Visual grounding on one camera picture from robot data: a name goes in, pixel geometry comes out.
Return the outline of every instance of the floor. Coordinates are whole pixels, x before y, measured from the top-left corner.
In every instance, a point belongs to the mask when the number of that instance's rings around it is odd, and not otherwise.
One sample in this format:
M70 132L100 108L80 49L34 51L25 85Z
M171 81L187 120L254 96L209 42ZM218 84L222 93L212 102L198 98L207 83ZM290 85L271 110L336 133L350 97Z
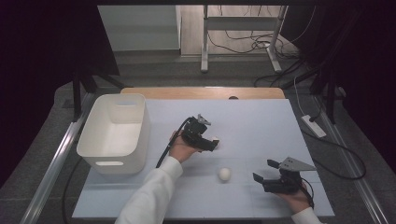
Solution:
M277 17L280 7L278 6L209 6L208 17ZM182 6L182 29L181 29L181 54L197 55L201 54L204 34L204 8L202 6ZM258 44L258 49L250 51L255 42L270 41L271 37L264 35L271 34L272 31L209 31L208 50L209 54L235 54L237 52L247 52L250 54L265 53L265 49ZM297 50L283 37L279 38L276 45L281 46L280 41L286 45L284 50L293 53Z
M237 10L238 15L249 14L256 15L257 8L249 9L240 7ZM212 7L210 13L218 13L217 7ZM193 10L189 13L200 17L200 9ZM201 38L201 34L191 34ZM251 43L239 44L239 41L230 40L228 37L218 37L213 34L214 41L219 42L230 48L238 50L247 50ZM203 75L200 72L200 45L199 39L192 37L183 38L192 40L190 44L183 42L182 56L167 53L139 53L133 52L115 52L116 60L120 69L120 77L115 79L123 82L127 86L136 87L165 87L165 86L229 86L229 87L252 87L258 77L270 76L274 72L271 63L263 52L249 55L229 55L227 50L211 47L209 56L209 72ZM280 63L283 68L291 66L295 60L281 59ZM303 65L295 73L285 76L280 81L293 80L295 75L306 71ZM119 92L120 90L107 83L99 77L95 80L99 86L98 95L103 93ZM270 77L258 82L259 87L268 87L271 84ZM317 99L320 96L313 96L309 93L309 86L312 79L308 79L296 85L296 88L284 90L287 99L290 100L296 119L301 129L309 130L301 122L300 117L303 114L316 115L319 111ZM29 148L20 165L14 171L8 182L0 189L0 222L1 223L20 223L21 218L26 211L27 206L35 195L44 173L47 171L49 164L55 154L56 149L63 140L70 121L73 118L72 103L72 86L66 84L59 88L54 94L54 105L49 113L48 119L44 123L40 133ZM335 125L329 125L326 117L322 114L318 119L318 124L329 134L326 140L341 141L341 144L353 149L362 157L367 167L367 175L364 181L343 180L328 173L325 169L318 166L318 173L326 189L335 217L322 217L321 220L327 223L376 223L368 209L368 203L363 200L361 185L367 185L369 192L372 192L376 201L371 203L380 204L381 211L385 214L388 221L382 223L396 223L396 211L393 209L396 203L396 176L389 169L383 158L376 151L375 147L360 131L359 127L348 116L342 106L342 100L335 102L334 115ZM351 175L348 171L348 162L343 160L343 150L339 147L333 147L323 144L317 140L305 135L305 142L308 149L319 161L326 162L336 172L343 175ZM59 177L50 193L49 199L41 212L37 223L63 223L62 199L65 194L65 213L67 223L113 223L112 220L86 221L75 220L71 218L78 195L84 184L86 174L90 166L82 162L77 166L73 178L68 183L68 178L73 168L77 164L78 155L76 152L76 143L71 147L69 155L64 163L64 168L59 173ZM197 223L197 222L173 222L165 221L164 223ZM207 221L205 223L292 223L289 218L279 220L255 220L253 221Z

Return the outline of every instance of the hand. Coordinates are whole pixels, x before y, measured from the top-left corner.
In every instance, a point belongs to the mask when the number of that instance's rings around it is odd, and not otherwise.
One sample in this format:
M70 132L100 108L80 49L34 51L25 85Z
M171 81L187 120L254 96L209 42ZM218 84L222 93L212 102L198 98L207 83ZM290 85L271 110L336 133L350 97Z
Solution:
M305 210L305 208L310 207L308 199L300 189L294 194L276 193L276 195L285 200L294 213L299 213Z
M194 147L190 147L187 145L181 136L178 136L174 144L171 146L171 149L169 150L169 156L177 159L180 163L183 161L186 161L194 152L200 151L198 149L195 149Z

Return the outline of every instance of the white ball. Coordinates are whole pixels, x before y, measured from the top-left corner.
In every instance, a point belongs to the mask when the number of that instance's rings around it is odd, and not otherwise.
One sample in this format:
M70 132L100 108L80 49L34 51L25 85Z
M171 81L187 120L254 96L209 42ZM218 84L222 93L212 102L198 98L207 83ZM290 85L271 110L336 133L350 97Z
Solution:
M231 170L228 168L221 168L219 170L219 178L222 181L227 181L231 178Z

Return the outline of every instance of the white wall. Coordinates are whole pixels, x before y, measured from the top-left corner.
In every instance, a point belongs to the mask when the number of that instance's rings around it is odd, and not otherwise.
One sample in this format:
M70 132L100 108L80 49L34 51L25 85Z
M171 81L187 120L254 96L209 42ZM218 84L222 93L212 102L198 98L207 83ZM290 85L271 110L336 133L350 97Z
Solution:
M113 51L180 49L179 6L99 6Z

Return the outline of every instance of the white storage bin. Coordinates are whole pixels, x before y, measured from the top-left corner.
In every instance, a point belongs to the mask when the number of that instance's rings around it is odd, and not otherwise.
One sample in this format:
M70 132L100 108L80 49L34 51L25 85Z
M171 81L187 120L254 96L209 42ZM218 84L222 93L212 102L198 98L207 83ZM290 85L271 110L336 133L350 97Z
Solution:
M135 174L146 162L149 112L141 94L108 94L94 103L78 155L101 174Z

